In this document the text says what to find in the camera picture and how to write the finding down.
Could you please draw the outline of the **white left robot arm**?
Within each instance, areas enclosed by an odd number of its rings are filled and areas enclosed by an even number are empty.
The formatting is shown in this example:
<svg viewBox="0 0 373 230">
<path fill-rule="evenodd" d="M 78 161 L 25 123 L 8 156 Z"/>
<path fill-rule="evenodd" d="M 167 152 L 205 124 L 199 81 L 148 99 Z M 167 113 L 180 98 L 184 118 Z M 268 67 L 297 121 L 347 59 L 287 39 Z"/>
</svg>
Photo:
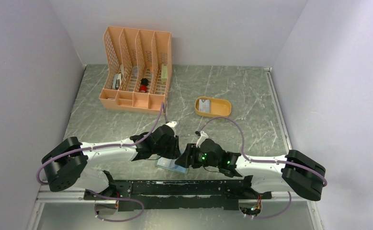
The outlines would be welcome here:
<svg viewBox="0 0 373 230">
<path fill-rule="evenodd" d="M 115 142 L 79 142 L 69 137 L 61 142 L 42 160 L 50 191 L 60 192 L 70 187 L 90 189 L 103 199 L 115 195 L 116 186 L 107 170 L 93 170 L 95 165 L 113 161 L 147 160 L 152 155 L 178 158 L 179 137 L 177 122 L 159 126 L 153 132 L 134 135 Z"/>
</svg>

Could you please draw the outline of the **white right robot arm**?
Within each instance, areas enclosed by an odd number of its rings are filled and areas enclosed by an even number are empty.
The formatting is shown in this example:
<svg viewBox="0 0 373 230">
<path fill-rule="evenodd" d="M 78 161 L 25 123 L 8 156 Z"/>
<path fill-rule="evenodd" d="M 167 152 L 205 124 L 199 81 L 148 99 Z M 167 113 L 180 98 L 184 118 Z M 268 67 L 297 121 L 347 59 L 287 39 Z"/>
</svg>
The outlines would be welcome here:
<svg viewBox="0 0 373 230">
<path fill-rule="evenodd" d="M 227 177 L 247 179 L 241 188 L 246 198 L 267 192 L 295 192 L 304 199 L 319 201 L 325 184 L 326 169 L 297 150 L 276 157 L 243 156 L 206 139 L 200 145 L 187 144 L 175 164 L 183 168 L 211 166 Z"/>
</svg>

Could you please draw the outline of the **yellow oval tray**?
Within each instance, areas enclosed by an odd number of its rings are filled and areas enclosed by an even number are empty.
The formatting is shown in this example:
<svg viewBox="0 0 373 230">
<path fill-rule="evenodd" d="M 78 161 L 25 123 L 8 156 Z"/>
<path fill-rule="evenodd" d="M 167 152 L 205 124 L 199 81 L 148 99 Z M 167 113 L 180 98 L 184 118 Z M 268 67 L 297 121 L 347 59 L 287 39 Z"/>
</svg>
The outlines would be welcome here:
<svg viewBox="0 0 373 230">
<path fill-rule="evenodd" d="M 211 101 L 211 112 L 210 113 L 202 113 L 199 112 L 199 99 L 209 99 Z M 206 96 L 198 97 L 195 101 L 195 112 L 200 116 L 205 117 L 229 117 L 231 114 L 232 105 L 228 100 L 218 99 L 218 98 L 211 98 Z"/>
</svg>

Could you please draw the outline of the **green leather card holder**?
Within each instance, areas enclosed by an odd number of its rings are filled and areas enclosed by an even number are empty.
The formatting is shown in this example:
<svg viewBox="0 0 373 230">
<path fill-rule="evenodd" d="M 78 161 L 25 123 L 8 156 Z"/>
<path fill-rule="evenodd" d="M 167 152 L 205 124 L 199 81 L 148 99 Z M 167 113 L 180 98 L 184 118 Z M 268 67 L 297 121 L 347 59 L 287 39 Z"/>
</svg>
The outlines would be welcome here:
<svg viewBox="0 0 373 230">
<path fill-rule="evenodd" d="M 188 169 L 176 165 L 175 161 L 176 161 L 176 159 L 159 158 L 156 161 L 155 166 L 159 167 L 159 168 L 162 168 L 162 169 L 165 169 L 165 170 L 169 170 L 169 171 L 173 171 L 173 172 L 177 172 L 177 173 L 182 173 L 182 174 L 187 174 Z"/>
</svg>

